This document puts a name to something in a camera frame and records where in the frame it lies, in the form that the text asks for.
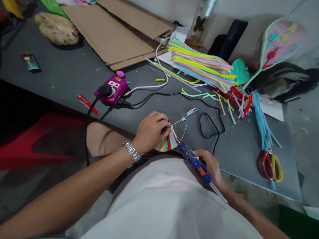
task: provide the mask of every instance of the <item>pink foam ball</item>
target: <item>pink foam ball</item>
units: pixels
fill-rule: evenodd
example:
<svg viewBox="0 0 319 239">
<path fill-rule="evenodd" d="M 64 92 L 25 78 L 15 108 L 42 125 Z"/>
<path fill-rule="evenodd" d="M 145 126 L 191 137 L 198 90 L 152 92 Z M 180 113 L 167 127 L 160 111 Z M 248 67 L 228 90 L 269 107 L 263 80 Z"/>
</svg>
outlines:
<svg viewBox="0 0 319 239">
<path fill-rule="evenodd" d="M 122 72 L 122 71 L 117 71 L 116 74 L 119 77 L 123 77 L 124 76 L 124 72 Z"/>
</svg>

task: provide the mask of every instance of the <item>glass bottle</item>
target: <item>glass bottle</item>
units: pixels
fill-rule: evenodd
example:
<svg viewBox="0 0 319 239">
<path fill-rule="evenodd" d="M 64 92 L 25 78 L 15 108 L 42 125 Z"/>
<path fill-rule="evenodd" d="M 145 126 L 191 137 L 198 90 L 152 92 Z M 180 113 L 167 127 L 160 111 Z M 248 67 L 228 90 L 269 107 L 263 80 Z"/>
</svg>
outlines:
<svg viewBox="0 0 319 239">
<path fill-rule="evenodd" d="M 207 21 L 212 15 L 217 0 L 199 0 L 194 15 L 192 27 L 188 33 L 186 44 L 196 49 L 204 33 Z"/>
</svg>

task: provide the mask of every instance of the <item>right hand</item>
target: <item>right hand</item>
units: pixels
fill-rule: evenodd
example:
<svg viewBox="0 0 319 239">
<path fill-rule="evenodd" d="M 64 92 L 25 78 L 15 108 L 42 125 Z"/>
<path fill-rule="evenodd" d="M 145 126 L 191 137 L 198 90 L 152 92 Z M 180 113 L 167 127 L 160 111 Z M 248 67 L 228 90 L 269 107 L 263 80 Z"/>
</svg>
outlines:
<svg viewBox="0 0 319 239">
<path fill-rule="evenodd" d="M 223 187 L 224 180 L 220 174 L 219 163 L 217 159 L 207 150 L 198 149 L 194 152 L 205 162 L 208 172 L 212 175 L 213 184 L 218 189 L 221 189 Z"/>
<path fill-rule="evenodd" d="M 169 134 L 170 122 L 162 113 L 153 111 L 139 125 L 136 136 L 132 141 L 136 151 L 142 156 L 153 149 Z"/>
</svg>

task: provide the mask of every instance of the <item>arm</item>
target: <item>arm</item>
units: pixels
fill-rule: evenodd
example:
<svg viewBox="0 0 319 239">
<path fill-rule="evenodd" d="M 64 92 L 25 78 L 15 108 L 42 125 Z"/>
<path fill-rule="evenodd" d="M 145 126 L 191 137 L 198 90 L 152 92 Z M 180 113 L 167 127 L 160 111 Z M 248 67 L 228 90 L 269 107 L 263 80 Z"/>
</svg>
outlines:
<svg viewBox="0 0 319 239">
<path fill-rule="evenodd" d="M 289 238 L 280 231 L 272 222 L 253 208 L 246 200 L 239 197 L 234 190 L 223 180 L 217 159 L 207 150 L 195 150 L 198 157 L 206 163 L 207 170 L 213 177 L 213 183 L 228 201 L 228 204 L 246 218 L 259 234 L 265 238 Z"/>
<path fill-rule="evenodd" d="M 166 115 L 152 112 L 139 125 L 133 145 L 140 155 L 151 150 L 170 128 Z M 2 239 L 62 232 L 81 218 L 134 160 L 124 147 L 59 183 L 0 226 Z"/>
</svg>

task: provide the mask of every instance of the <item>white shirt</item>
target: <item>white shirt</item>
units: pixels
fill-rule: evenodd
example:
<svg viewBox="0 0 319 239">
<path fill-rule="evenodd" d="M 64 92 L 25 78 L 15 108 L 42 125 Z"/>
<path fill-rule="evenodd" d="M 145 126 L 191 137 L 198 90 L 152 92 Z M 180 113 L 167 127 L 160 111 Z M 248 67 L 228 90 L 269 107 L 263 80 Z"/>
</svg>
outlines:
<svg viewBox="0 0 319 239">
<path fill-rule="evenodd" d="M 262 238 L 243 216 L 204 189 L 184 160 L 158 158 L 122 183 L 107 216 L 81 239 Z"/>
</svg>

